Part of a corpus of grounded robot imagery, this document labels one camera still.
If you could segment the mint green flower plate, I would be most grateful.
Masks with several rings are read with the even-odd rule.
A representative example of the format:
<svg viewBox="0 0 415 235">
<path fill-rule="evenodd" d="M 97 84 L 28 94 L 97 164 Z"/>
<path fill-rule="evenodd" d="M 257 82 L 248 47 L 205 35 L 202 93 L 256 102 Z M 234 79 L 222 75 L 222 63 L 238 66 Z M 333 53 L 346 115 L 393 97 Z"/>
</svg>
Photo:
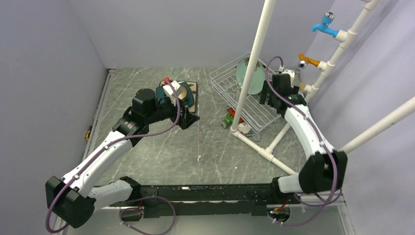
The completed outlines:
<svg viewBox="0 0 415 235">
<path fill-rule="evenodd" d="M 249 57 L 243 58 L 236 66 L 235 76 L 237 84 L 240 88 L 243 86 L 243 82 L 245 79 L 246 71 L 248 68 Z M 262 91 L 263 82 L 265 81 L 265 70 L 263 65 L 257 61 L 253 77 L 251 79 L 251 84 L 248 89 L 249 95 L 255 95 Z"/>
</svg>

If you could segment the beige patterned bowl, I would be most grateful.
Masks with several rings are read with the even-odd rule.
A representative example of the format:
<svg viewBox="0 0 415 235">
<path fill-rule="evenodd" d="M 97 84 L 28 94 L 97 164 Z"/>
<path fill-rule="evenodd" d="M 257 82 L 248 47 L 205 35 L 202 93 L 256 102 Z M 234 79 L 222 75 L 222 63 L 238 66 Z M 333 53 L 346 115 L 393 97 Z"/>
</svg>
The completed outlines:
<svg viewBox="0 0 415 235">
<path fill-rule="evenodd" d="M 177 90 L 178 99 L 185 100 L 187 96 L 187 88 L 183 84 L 180 84 Z"/>
</svg>

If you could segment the teal square plate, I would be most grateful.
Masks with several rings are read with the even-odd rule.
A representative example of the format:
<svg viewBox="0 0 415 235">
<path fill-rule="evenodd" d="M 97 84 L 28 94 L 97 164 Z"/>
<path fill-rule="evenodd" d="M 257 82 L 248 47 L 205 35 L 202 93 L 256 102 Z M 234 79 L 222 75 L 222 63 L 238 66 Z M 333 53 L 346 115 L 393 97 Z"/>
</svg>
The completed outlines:
<svg viewBox="0 0 415 235">
<path fill-rule="evenodd" d="M 194 112 L 194 104 L 196 102 L 196 93 L 197 93 L 197 82 L 191 82 L 191 81 L 178 81 L 178 83 L 183 84 L 187 88 L 187 96 L 186 99 L 183 100 L 188 107 L 191 109 L 192 112 Z M 164 98 L 166 97 L 166 94 L 162 88 L 164 85 L 163 81 L 160 83 L 160 86 L 156 88 L 156 97 L 160 104 L 164 104 Z"/>
</svg>

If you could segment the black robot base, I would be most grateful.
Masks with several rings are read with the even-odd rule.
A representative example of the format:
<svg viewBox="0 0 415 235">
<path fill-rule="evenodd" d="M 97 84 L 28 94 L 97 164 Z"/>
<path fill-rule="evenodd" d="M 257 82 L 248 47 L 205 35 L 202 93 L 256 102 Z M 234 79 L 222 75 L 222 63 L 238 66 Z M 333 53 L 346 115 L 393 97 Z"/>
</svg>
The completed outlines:
<svg viewBox="0 0 415 235">
<path fill-rule="evenodd" d="M 276 209 L 286 219 L 290 205 L 299 201 L 292 193 L 276 193 L 269 183 L 222 185 L 142 185 L 115 206 L 143 209 L 144 218 L 192 215 L 249 214 L 267 216 Z"/>
</svg>

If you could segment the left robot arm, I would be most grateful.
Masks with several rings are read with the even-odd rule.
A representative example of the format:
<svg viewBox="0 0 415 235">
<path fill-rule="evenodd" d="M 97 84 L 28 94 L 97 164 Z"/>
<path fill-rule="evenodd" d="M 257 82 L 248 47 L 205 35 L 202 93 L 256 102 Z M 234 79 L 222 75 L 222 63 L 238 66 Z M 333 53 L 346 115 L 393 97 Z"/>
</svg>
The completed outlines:
<svg viewBox="0 0 415 235">
<path fill-rule="evenodd" d="M 46 229 L 57 233 L 49 224 L 55 214 L 67 225 L 79 228 L 92 214 L 103 207 L 118 202 L 133 206 L 142 196 L 141 185 L 128 176 L 105 186 L 96 185 L 99 178 L 120 157 L 134 148 L 144 137 L 150 137 L 150 124 L 170 119 L 171 127 L 185 130 L 200 117 L 190 112 L 187 104 L 165 96 L 158 98 L 152 89 L 140 89 L 132 99 L 132 105 L 116 122 L 101 145 L 73 170 L 58 178 L 52 176 L 46 182 Z"/>
</svg>

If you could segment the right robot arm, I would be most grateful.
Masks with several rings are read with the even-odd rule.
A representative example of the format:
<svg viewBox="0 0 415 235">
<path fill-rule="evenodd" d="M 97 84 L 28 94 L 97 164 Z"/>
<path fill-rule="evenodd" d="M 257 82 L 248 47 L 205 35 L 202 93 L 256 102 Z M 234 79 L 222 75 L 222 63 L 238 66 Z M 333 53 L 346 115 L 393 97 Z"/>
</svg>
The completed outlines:
<svg viewBox="0 0 415 235">
<path fill-rule="evenodd" d="M 289 193 L 336 192 L 343 186 L 347 155 L 323 136 L 314 122 L 307 102 L 291 85 L 288 74 L 276 74 L 264 81 L 260 104 L 268 104 L 283 117 L 297 135 L 306 156 L 302 169 L 293 175 L 272 180 L 270 198 L 282 203 Z"/>
</svg>

